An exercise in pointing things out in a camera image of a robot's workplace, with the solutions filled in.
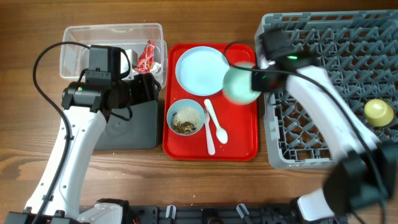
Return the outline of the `mint green bowl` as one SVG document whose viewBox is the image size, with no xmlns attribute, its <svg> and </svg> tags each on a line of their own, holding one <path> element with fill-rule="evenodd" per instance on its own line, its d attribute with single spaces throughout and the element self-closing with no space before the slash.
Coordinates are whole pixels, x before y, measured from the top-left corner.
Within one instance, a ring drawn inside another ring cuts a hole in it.
<svg viewBox="0 0 398 224">
<path fill-rule="evenodd" d="M 247 105 L 258 99 L 260 91 L 251 88 L 252 73 L 230 66 L 223 78 L 222 92 L 228 101 L 236 105 Z"/>
</svg>

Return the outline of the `red snack wrapper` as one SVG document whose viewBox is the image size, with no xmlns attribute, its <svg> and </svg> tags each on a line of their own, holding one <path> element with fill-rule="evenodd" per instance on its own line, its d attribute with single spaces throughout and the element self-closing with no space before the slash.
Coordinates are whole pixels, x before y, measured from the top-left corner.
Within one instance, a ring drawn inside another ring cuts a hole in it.
<svg viewBox="0 0 398 224">
<path fill-rule="evenodd" d="M 138 58 L 137 67 L 135 71 L 138 73 L 149 73 L 152 70 L 154 64 L 154 50 L 156 44 L 148 40 L 146 46 L 144 47 L 143 53 Z"/>
</svg>

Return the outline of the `light blue food bowl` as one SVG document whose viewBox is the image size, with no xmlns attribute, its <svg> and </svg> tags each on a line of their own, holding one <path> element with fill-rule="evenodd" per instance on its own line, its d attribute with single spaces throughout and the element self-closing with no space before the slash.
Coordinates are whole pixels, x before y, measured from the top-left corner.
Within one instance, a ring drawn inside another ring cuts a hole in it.
<svg viewBox="0 0 398 224">
<path fill-rule="evenodd" d="M 179 110 L 180 108 L 184 108 L 184 107 L 192 107 L 192 108 L 196 109 L 196 110 L 199 112 L 199 114 L 200 114 L 200 116 L 201 116 L 201 124 L 200 124 L 199 130 L 201 130 L 201 128 L 202 128 L 203 125 L 204 125 L 204 121 L 205 121 L 205 112 L 204 112 L 203 107 L 202 107 L 198 102 L 196 102 L 195 100 L 191 100 L 191 99 L 182 99 L 182 100 L 178 100 L 178 101 L 176 101 L 175 103 L 173 103 L 173 104 L 170 106 L 170 108 L 168 109 L 168 111 L 167 111 L 167 118 L 166 118 L 166 121 L 167 121 L 168 127 L 169 127 L 174 133 L 176 133 L 176 134 L 178 134 L 178 135 L 181 135 L 181 136 L 190 136 L 190 135 L 196 134 L 197 132 L 199 132 L 199 130 L 198 130 L 198 131 L 195 131 L 194 133 L 189 134 L 189 135 L 182 135 L 182 134 L 179 134 L 179 133 L 175 132 L 175 131 L 172 129 L 172 116 L 173 116 L 173 114 L 174 114 L 177 110 Z"/>
</svg>

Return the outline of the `rice and meat leftovers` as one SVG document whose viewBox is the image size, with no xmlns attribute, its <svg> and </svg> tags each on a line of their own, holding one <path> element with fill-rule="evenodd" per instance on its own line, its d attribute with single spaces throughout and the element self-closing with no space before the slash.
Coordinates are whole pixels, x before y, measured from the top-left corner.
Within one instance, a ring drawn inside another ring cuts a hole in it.
<svg viewBox="0 0 398 224">
<path fill-rule="evenodd" d="M 177 110 L 172 116 L 172 129 L 182 135 L 189 135 L 199 130 L 201 116 L 192 107 Z"/>
</svg>

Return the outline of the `yellow plastic cup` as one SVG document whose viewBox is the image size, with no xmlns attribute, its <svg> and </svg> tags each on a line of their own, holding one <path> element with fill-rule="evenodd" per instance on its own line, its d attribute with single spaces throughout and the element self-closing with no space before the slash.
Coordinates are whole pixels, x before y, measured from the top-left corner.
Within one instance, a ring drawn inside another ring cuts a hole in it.
<svg viewBox="0 0 398 224">
<path fill-rule="evenodd" d="M 369 100 L 364 106 L 364 116 L 373 127 L 383 127 L 394 119 L 392 106 L 383 100 Z"/>
</svg>

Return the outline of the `white napkin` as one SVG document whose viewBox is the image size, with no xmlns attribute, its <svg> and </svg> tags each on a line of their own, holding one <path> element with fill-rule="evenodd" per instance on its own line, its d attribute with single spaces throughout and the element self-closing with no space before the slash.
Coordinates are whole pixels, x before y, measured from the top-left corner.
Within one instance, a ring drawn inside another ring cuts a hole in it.
<svg viewBox="0 0 398 224">
<path fill-rule="evenodd" d="M 160 75 L 162 73 L 162 64 L 158 63 L 158 62 L 154 62 L 152 64 L 152 68 L 151 68 L 150 72 L 153 75 Z"/>
</svg>

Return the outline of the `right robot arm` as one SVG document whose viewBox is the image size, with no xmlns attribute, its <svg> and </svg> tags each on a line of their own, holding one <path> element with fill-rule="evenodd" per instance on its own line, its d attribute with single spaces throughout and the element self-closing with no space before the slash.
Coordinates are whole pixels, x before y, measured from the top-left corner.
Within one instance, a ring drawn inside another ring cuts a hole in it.
<svg viewBox="0 0 398 224">
<path fill-rule="evenodd" d="M 386 202 L 396 188 L 397 142 L 379 140 L 345 103 L 316 57 L 296 51 L 281 30 L 256 37 L 256 53 L 253 90 L 268 96 L 286 91 L 295 98 L 335 162 L 320 189 L 295 199 L 294 220 L 315 223 L 378 204 L 386 223 Z"/>
</svg>

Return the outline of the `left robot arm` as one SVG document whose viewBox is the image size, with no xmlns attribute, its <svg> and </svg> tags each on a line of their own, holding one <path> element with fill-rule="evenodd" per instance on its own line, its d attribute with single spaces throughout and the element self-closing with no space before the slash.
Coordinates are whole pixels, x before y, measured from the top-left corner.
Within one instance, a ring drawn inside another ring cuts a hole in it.
<svg viewBox="0 0 398 224">
<path fill-rule="evenodd" d="M 102 198 L 80 212 L 81 188 L 98 139 L 115 109 L 155 101 L 161 85 L 151 73 L 129 79 L 137 54 L 120 47 L 91 45 L 89 66 L 62 93 L 55 108 L 62 121 L 49 161 L 23 212 L 6 223 L 137 223 L 127 200 Z"/>
</svg>

